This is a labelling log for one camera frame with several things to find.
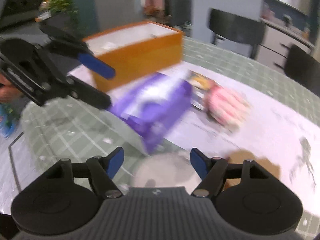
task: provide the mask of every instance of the orange box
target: orange box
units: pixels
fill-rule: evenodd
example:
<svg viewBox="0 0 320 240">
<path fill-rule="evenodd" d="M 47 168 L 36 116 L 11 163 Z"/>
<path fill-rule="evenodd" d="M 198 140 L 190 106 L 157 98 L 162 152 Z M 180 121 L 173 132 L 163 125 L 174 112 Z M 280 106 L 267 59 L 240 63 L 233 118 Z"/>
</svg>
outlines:
<svg viewBox="0 0 320 240">
<path fill-rule="evenodd" d="M 100 48 L 99 44 L 103 43 L 116 46 L 116 44 L 108 42 L 108 39 L 113 39 L 115 42 L 119 39 L 125 43 L 126 36 L 128 39 L 132 38 L 132 40 L 140 39 L 143 36 L 143 40 L 138 40 L 127 46 L 119 46 L 106 52 L 103 52 L 103 49 Z M 151 21 L 143 21 L 106 30 L 85 38 L 84 41 L 88 43 L 90 49 L 94 47 L 96 50 L 101 49 L 99 53 L 95 53 L 95 50 L 92 49 L 96 57 L 116 70 L 116 76 L 111 80 L 106 80 L 92 71 L 97 88 L 100 91 L 107 92 L 162 68 L 179 63 L 182 59 L 182 36 L 183 32 L 180 30 Z"/>
</svg>

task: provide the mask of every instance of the metal bolt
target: metal bolt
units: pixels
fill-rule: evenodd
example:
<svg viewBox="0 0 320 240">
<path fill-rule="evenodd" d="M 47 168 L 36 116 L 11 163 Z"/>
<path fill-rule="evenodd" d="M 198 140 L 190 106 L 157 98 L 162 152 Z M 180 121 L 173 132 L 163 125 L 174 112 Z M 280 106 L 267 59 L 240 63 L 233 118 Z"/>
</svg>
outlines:
<svg viewBox="0 0 320 240">
<path fill-rule="evenodd" d="M 75 82 L 73 81 L 73 79 L 70 78 L 70 77 L 67 77 L 66 79 L 67 79 L 67 82 L 68 82 L 70 85 L 73 85 L 73 84 L 75 83 Z"/>
<path fill-rule="evenodd" d="M 193 195 L 195 197 L 207 197 L 209 196 L 209 191 L 207 191 L 206 189 L 196 189 L 194 192 L 193 192 Z"/>
<path fill-rule="evenodd" d="M 77 92 L 75 92 L 75 91 L 71 91 L 71 96 L 72 96 L 73 98 L 78 98 L 78 94 L 77 94 Z"/>
<path fill-rule="evenodd" d="M 121 196 L 122 196 L 122 193 L 116 189 L 108 190 L 106 192 L 106 197 L 108 197 L 108 198 L 117 198 L 117 197 L 121 197 Z"/>
<path fill-rule="evenodd" d="M 46 82 L 42 83 L 42 84 L 41 84 L 41 87 L 42 87 L 44 90 L 50 90 L 50 88 L 51 88 L 51 86 L 50 86 L 48 83 L 46 83 Z"/>
</svg>

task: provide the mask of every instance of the human hand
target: human hand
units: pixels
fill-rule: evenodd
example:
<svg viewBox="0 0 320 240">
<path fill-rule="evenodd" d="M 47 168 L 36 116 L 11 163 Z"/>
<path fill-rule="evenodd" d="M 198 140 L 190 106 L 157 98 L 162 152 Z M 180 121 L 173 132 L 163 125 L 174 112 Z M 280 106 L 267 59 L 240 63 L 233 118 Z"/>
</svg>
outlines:
<svg viewBox="0 0 320 240">
<path fill-rule="evenodd" d="M 22 94 L 1 74 L 0 83 L 3 84 L 3 86 L 0 87 L 0 103 L 8 103 Z"/>
</svg>

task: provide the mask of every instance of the purple package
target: purple package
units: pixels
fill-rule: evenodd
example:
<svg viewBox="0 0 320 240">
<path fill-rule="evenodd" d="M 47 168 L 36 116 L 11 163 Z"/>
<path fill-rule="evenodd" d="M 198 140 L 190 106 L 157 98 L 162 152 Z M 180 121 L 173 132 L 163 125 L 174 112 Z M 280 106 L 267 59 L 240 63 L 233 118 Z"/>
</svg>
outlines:
<svg viewBox="0 0 320 240">
<path fill-rule="evenodd" d="M 123 112 L 135 100 L 137 94 L 145 87 L 160 80 L 166 75 L 156 73 L 145 82 L 129 91 L 124 97 L 117 101 L 109 111 L 123 120 L 138 135 L 144 144 L 145 151 L 151 154 L 155 147 L 161 143 L 169 129 L 177 120 L 191 107 L 192 86 L 189 82 L 182 82 L 170 95 L 169 100 L 158 104 L 146 103 L 140 117 L 129 116 L 122 118 Z"/>
</svg>

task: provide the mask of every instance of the black chair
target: black chair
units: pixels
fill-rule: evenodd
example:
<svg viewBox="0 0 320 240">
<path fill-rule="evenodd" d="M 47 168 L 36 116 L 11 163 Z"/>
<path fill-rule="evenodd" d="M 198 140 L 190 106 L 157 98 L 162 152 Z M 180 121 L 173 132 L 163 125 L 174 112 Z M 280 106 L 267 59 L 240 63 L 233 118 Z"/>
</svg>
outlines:
<svg viewBox="0 0 320 240">
<path fill-rule="evenodd" d="M 297 45 L 289 50 L 284 73 L 320 97 L 320 63 Z"/>
<path fill-rule="evenodd" d="M 209 29 L 214 32 L 212 43 L 215 44 L 217 35 L 241 44 L 252 46 L 250 58 L 255 58 L 258 45 L 262 42 L 266 25 L 232 13 L 211 9 Z"/>
</svg>

